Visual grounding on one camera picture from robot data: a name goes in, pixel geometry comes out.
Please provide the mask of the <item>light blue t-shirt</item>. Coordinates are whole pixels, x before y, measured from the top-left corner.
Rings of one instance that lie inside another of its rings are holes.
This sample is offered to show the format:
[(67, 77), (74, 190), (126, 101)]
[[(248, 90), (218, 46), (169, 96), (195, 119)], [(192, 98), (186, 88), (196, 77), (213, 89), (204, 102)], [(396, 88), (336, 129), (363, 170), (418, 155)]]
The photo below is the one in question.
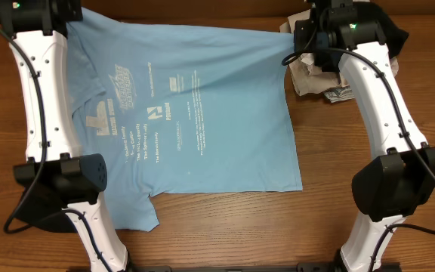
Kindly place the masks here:
[(281, 64), (291, 35), (87, 9), (67, 29), (72, 120), (83, 151), (104, 157), (116, 228), (156, 227), (160, 193), (301, 190)]

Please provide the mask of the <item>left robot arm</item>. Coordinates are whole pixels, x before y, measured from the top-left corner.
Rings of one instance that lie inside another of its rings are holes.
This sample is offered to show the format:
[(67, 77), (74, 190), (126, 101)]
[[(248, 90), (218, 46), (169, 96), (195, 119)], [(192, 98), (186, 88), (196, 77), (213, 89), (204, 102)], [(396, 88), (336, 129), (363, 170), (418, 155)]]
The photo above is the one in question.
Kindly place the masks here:
[(11, 222), (53, 233), (76, 232), (92, 271), (130, 271), (103, 192), (106, 163), (85, 155), (72, 121), (66, 80), (67, 23), (82, 20), (78, 1), (0, 1), (0, 33), (17, 62), (26, 112), (24, 164), (13, 168), (24, 192), (4, 225)]

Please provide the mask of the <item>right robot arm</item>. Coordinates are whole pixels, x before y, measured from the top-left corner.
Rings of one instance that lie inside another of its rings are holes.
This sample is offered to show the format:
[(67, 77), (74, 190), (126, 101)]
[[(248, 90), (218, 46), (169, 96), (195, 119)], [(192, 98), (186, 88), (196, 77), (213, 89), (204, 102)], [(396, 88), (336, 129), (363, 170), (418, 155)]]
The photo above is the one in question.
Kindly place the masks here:
[(411, 117), (392, 70), (409, 35), (373, 2), (310, 3), (310, 16), (296, 22), (294, 50), (282, 64), (310, 53), (322, 71), (347, 80), (372, 159), (353, 176), (359, 213), (346, 243), (331, 262), (302, 263), (298, 270), (398, 271), (398, 264), (383, 264), (381, 256), (396, 229), (435, 189), (435, 147)]

